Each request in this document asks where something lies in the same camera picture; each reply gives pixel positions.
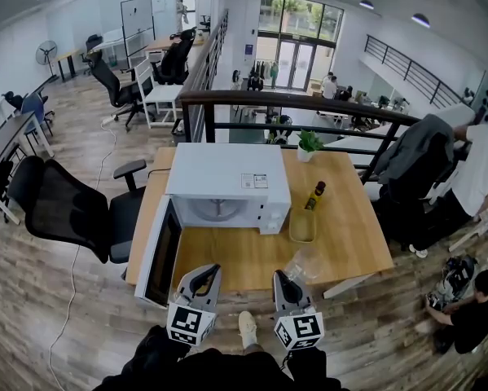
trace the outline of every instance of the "microwave label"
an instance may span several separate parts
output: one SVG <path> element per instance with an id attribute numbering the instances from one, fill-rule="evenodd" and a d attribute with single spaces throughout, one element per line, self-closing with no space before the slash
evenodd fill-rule
<path id="1" fill-rule="evenodd" d="M 242 174 L 242 188 L 269 188 L 266 174 Z"/>

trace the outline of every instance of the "white t-shirt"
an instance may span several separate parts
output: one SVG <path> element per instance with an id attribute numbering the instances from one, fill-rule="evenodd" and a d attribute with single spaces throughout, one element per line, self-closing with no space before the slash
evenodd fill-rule
<path id="1" fill-rule="evenodd" d="M 325 99 L 334 99 L 334 95 L 338 91 L 338 86 L 335 82 L 328 80 L 323 87 L 323 97 Z"/>
<path id="2" fill-rule="evenodd" d="M 488 125 L 469 126 L 466 139 L 472 147 L 452 191 L 466 214 L 475 216 L 488 195 Z"/>

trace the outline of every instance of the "microwave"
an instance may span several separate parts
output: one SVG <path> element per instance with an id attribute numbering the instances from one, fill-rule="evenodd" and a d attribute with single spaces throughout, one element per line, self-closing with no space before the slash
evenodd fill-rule
<path id="1" fill-rule="evenodd" d="M 135 296 L 167 307 L 183 228 L 257 228 L 262 235 L 276 235 L 290 208 L 280 146 L 180 143 L 152 224 Z"/>

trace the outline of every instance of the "microwave window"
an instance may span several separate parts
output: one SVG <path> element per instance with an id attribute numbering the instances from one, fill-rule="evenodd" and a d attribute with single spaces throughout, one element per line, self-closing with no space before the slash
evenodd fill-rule
<path id="1" fill-rule="evenodd" d="M 146 288 L 146 298 L 161 305 L 168 304 L 169 289 L 181 232 L 182 228 L 178 223 L 177 215 L 170 200 L 162 222 L 160 236 L 156 242 Z"/>

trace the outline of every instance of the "white pot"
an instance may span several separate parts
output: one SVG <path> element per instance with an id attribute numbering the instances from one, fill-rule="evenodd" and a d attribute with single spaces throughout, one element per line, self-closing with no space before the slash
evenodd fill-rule
<path id="1" fill-rule="evenodd" d="M 309 162 L 313 155 L 314 151 L 308 152 L 305 149 L 301 149 L 300 145 L 298 145 L 298 160 L 300 162 Z"/>

